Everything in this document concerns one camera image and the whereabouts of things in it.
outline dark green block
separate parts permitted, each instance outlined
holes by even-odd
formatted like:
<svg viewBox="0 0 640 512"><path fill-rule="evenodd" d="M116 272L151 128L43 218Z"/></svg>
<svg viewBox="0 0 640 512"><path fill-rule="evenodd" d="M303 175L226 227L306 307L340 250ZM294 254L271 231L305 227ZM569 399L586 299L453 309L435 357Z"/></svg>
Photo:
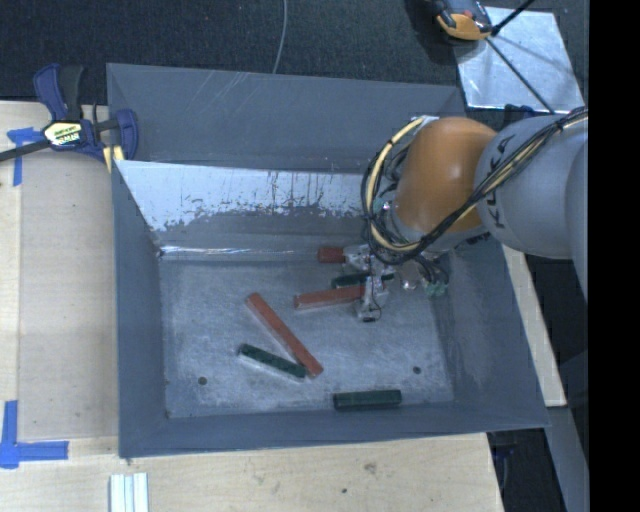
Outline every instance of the dark green block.
<svg viewBox="0 0 640 512"><path fill-rule="evenodd" d="M402 393L399 389L356 391L353 393L335 393L333 395L333 406L337 411L385 409L397 407L401 403Z"/></svg>
<svg viewBox="0 0 640 512"><path fill-rule="evenodd" d="M267 352L266 350L262 350L261 348L254 347L253 345L249 345L247 343L244 343L240 347L238 354L248 357L249 359L253 359L258 363L270 366L271 368L274 368L276 370L280 370L281 372L287 373L292 377L296 377L298 379L304 379L307 374L304 366L292 363L291 361L287 361L280 356Z"/></svg>

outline blue clamp handle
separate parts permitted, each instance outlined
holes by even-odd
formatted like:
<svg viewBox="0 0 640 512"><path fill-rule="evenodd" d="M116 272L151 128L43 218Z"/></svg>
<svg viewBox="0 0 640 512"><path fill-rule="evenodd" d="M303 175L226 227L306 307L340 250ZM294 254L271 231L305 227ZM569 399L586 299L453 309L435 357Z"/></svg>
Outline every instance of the blue clamp handle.
<svg viewBox="0 0 640 512"><path fill-rule="evenodd" d="M133 110L123 108L116 112L120 126L120 147L127 160L131 160L138 149L138 121Z"/></svg>
<svg viewBox="0 0 640 512"><path fill-rule="evenodd" d="M67 117L67 106L62 97L58 75L60 64L49 64L39 70L33 77L33 85L36 89L38 100L51 113L52 121L60 121Z"/></svg>

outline wire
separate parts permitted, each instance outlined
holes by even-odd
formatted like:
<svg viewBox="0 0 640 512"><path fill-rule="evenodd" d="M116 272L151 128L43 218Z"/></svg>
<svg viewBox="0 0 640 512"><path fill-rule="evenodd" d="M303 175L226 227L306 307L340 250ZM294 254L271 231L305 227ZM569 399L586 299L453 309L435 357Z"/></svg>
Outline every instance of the wire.
<svg viewBox="0 0 640 512"><path fill-rule="evenodd" d="M498 49L498 47L495 45L495 43L493 41L491 41L490 38L487 38L487 43L489 44L489 46L491 46L491 48L493 48L493 50L498 54L498 56L503 60L503 62L507 66L509 66L511 71L513 71L515 73L515 75L526 86L526 88L529 89L531 91L531 93L538 99L538 101L544 105L544 107L549 111L549 113L550 114L555 114L556 112L555 112L555 110L553 110L553 107L551 107L551 105L549 105L549 103L547 103L544 100L544 98L542 96L540 96L540 93L538 91L536 91L536 89L533 87L533 85L531 85L529 83L529 81L516 69L516 67L511 63L511 61L509 59L507 59L505 54L502 53Z"/></svg>
<svg viewBox="0 0 640 512"><path fill-rule="evenodd" d="M273 71L271 74L275 75L278 70L278 66L280 65L280 57L282 56L282 48L284 46L284 38L287 35L287 0L282 0L282 34L280 35L280 46L278 47L278 55L276 56L276 62L273 65Z"/></svg>

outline yellow cable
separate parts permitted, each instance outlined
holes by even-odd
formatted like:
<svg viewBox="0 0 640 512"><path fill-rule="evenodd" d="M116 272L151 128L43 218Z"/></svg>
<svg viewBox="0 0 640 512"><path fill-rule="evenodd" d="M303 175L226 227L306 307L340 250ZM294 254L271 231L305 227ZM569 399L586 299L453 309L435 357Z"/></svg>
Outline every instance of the yellow cable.
<svg viewBox="0 0 640 512"><path fill-rule="evenodd" d="M423 116L411 121L404 128L402 128L398 133L396 133L393 137L391 137L391 140L389 140L389 142L385 144L384 148L382 148L382 151L380 151L380 155L378 155L378 159L376 160L376 163L374 164L373 169L371 170L371 175L369 176L369 182L367 183L367 190L365 194L367 211L370 209L371 203L373 202L373 189L375 188L375 183L376 183L378 174L380 173L380 169L382 168L382 162L384 162L385 158L387 157L387 155L389 154L389 151L391 151L393 146L395 146L398 143L398 141L402 139L402 137L404 137L407 133L413 130L416 126L419 126L420 124L422 124L424 120L425 120L425 117ZM374 224L371 224L371 234L380 245L393 251L404 252L404 251L409 251L411 249L414 249L418 246L418 242L415 242L412 244L406 244L406 245L392 244L388 242L380 234L380 232L378 231L378 229L375 227Z"/></svg>

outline black cable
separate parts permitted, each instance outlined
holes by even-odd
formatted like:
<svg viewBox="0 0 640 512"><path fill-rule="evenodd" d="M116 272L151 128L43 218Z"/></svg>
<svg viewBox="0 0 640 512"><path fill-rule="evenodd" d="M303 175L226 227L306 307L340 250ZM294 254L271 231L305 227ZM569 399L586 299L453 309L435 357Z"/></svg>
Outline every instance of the black cable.
<svg viewBox="0 0 640 512"><path fill-rule="evenodd" d="M500 32L504 26L509 23L513 18L518 16L522 11L524 11L527 7L529 7L535 0L527 0L524 4L518 7L515 11L513 11L509 16L503 19L500 23L498 23L493 29L491 29L491 35L497 36L498 32Z"/></svg>
<svg viewBox="0 0 640 512"><path fill-rule="evenodd" d="M498 56L504 61L504 63L507 66L509 66L509 68L511 68L511 71L513 71L516 74L516 76L527 87L527 89L529 89L531 91L531 93L538 99L538 101L544 105L544 107L549 111L549 113L550 114L555 114L556 112L555 112L555 110L553 110L553 107L551 107L551 105L549 105L544 100L544 98L542 96L540 96L540 93L538 93L538 91L536 91L536 89L533 87L533 85L531 85L529 83L529 81L524 76L522 76L522 74L511 63L511 61L509 59L507 59L507 57L498 49L498 47L495 45L495 43L493 43L493 41L491 41L490 38L487 38L486 41L489 44L489 46L491 46L491 48L494 49L494 51L498 54Z"/></svg>

